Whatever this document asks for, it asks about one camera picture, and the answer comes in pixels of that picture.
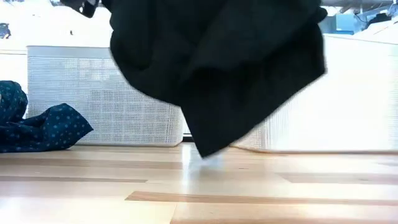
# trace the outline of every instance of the blue polka dot fabric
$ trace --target blue polka dot fabric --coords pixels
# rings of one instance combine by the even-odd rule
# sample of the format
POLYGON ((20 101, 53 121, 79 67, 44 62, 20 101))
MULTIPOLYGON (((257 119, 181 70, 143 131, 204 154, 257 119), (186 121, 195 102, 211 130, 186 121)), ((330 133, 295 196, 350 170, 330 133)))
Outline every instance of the blue polka dot fabric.
POLYGON ((0 81, 0 153, 68 149, 93 130, 66 103, 53 106, 40 116, 23 119, 27 103, 18 83, 0 81))

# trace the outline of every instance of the blue patterned fabric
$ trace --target blue patterned fabric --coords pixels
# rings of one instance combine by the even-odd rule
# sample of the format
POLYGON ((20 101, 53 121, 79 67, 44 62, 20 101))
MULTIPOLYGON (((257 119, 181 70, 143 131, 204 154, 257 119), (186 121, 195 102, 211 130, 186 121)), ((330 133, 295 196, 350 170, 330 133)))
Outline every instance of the blue patterned fabric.
POLYGON ((66 103, 23 119, 27 103, 18 83, 0 81, 0 153, 68 149, 93 130, 87 120, 66 103))

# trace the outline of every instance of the black cloth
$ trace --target black cloth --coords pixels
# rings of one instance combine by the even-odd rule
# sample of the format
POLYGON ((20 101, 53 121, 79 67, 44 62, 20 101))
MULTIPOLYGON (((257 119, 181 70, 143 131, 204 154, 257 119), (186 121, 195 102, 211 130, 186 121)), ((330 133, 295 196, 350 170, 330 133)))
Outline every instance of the black cloth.
POLYGON ((22 119, 27 103, 18 83, 0 81, 0 153, 68 149, 93 130, 79 112, 65 103, 22 119))
POLYGON ((212 155, 325 72, 320 0, 103 0, 111 52, 141 92, 180 106, 212 155))

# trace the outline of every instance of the blue object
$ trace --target blue object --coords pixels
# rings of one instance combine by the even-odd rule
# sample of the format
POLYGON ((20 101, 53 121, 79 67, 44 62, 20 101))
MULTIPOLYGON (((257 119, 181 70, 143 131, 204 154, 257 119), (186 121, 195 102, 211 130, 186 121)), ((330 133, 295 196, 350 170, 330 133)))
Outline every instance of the blue object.
POLYGON ((87 120, 66 103, 23 119, 27 103, 18 83, 0 81, 0 153, 68 149, 93 130, 87 120))

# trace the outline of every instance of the wooden floor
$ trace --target wooden floor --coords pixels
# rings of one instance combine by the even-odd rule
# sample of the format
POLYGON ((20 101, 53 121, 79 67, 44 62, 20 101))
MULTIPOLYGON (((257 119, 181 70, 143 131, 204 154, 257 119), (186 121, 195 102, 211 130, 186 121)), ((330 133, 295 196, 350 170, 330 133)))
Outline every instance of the wooden floor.
POLYGON ((4 224, 398 223, 398 156, 74 147, 0 154, 4 224))

